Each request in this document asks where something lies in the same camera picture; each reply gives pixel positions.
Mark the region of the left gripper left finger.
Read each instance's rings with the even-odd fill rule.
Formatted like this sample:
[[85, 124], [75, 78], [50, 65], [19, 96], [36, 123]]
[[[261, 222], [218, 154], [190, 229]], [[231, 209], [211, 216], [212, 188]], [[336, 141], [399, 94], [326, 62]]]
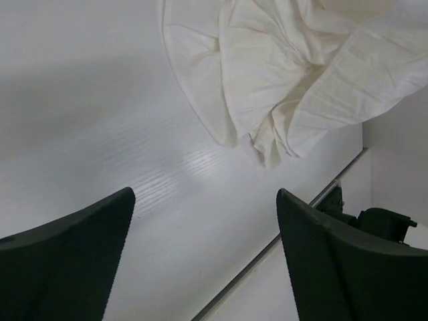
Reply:
[[1, 319], [102, 320], [134, 205], [126, 187], [1, 239]]

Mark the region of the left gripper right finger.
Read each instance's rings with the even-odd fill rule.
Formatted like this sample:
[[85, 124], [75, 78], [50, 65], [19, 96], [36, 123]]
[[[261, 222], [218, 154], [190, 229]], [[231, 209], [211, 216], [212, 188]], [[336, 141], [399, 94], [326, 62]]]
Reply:
[[426, 250], [358, 230], [285, 189], [276, 206], [299, 319], [427, 319]]

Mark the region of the white skirt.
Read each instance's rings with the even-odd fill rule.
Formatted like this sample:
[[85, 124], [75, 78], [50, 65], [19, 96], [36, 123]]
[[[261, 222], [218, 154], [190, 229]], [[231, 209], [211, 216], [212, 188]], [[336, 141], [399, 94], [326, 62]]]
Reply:
[[270, 168], [427, 85], [426, 1], [165, 1], [163, 37], [210, 135]]

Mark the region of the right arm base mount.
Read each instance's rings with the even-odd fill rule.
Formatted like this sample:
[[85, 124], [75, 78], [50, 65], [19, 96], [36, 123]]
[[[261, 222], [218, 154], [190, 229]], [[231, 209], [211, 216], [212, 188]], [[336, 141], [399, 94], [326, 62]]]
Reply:
[[417, 222], [408, 216], [376, 207], [361, 211], [358, 217], [345, 214], [342, 196], [342, 188], [336, 186], [316, 209], [358, 230], [395, 243], [405, 244], [408, 229], [417, 227]]

